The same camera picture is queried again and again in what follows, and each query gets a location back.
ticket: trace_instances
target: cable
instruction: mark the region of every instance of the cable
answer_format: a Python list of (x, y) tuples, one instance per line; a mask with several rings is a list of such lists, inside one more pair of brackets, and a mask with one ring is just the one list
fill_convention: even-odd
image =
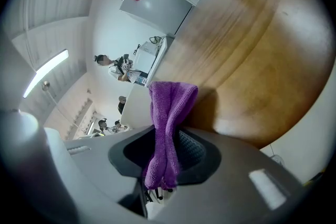
[(272, 153), (273, 153), (273, 156), (274, 156), (275, 154), (274, 154), (274, 151), (273, 151), (272, 145), (271, 145), (271, 144), (269, 144), (269, 145), (271, 146), (271, 150), (272, 150)]
[(149, 41), (150, 41), (151, 43), (153, 43), (153, 44), (157, 44), (157, 43), (159, 42), (159, 38), (160, 38), (160, 37), (158, 37), (158, 36), (150, 37), (150, 38), (149, 38)]

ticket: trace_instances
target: fluorescent light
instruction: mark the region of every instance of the fluorescent light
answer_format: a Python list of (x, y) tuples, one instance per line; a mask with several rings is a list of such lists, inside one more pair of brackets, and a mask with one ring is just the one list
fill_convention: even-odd
[(90, 126), (90, 129), (89, 129), (89, 131), (88, 131), (88, 134), (90, 134), (91, 129), (92, 129), (92, 127), (93, 127), (93, 124), (94, 124), (94, 122), (91, 123), (91, 126)]
[(33, 80), (28, 85), (27, 90), (25, 91), (23, 98), (26, 98), (31, 90), (36, 86), (36, 84), (52, 69), (57, 66), (59, 63), (61, 63), (63, 60), (67, 59), (69, 57), (68, 50), (61, 51), (58, 55), (51, 58), (49, 61), (47, 61), (43, 66), (41, 66), (37, 71), (33, 78)]

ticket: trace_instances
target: purple towel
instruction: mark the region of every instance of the purple towel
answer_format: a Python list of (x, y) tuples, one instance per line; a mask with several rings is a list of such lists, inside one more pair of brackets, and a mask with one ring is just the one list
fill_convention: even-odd
[(149, 87), (151, 116), (155, 126), (155, 152), (145, 171), (148, 189), (176, 187), (179, 162), (173, 142), (175, 127), (190, 112), (197, 86), (182, 82), (152, 82)]

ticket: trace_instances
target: white wall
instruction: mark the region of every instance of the white wall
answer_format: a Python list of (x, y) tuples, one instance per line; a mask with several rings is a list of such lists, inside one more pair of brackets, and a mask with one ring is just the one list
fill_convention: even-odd
[(121, 0), (93, 0), (87, 33), (87, 70), (97, 111), (109, 120), (118, 120), (118, 97), (128, 96), (132, 84), (120, 82), (108, 75), (107, 67), (99, 67), (93, 62), (94, 55), (106, 54), (115, 59), (122, 54), (133, 58), (138, 44), (155, 35), (163, 35), (158, 30), (140, 23), (119, 11)]
[[(302, 183), (327, 167), (336, 146), (336, 66), (315, 104), (307, 114), (272, 145), (285, 168)], [(271, 147), (261, 149), (272, 156)]]
[[(69, 58), (44, 77), (51, 83), (50, 92), (56, 100), (86, 72), (84, 39), (91, 1), (8, 0), (1, 14), (6, 34), (34, 70), (61, 50), (69, 50)], [(21, 99), (19, 108), (44, 124), (53, 107), (38, 84)]]
[(27, 85), (35, 71), (15, 49), (0, 27), (0, 110), (18, 109)]
[[(59, 110), (67, 118), (65, 119), (59, 110), (55, 107), (50, 113), (48, 119), (46, 120), (44, 127), (49, 127), (57, 130), (62, 139), (66, 140), (68, 131), (72, 126), (73, 120), (76, 120), (76, 117), (79, 115), (79, 112), (82, 110), (84, 103), (88, 99), (92, 99), (92, 95), (87, 92), (89, 88), (88, 74), (85, 73), (80, 77), (71, 88), (63, 95), (63, 97), (58, 102)], [(86, 117), (83, 119), (82, 124), (79, 126), (85, 130), (93, 113), (95, 104), (92, 104), (90, 109), (87, 111)], [(78, 135), (84, 135), (83, 132), (79, 131)]]

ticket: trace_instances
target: wooden tabletop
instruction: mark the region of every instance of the wooden tabletop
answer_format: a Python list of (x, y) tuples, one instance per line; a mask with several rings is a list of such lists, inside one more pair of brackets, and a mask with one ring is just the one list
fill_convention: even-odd
[(154, 80), (199, 87), (185, 125), (261, 148), (313, 105), (334, 63), (333, 43), (319, 0), (201, 0)]

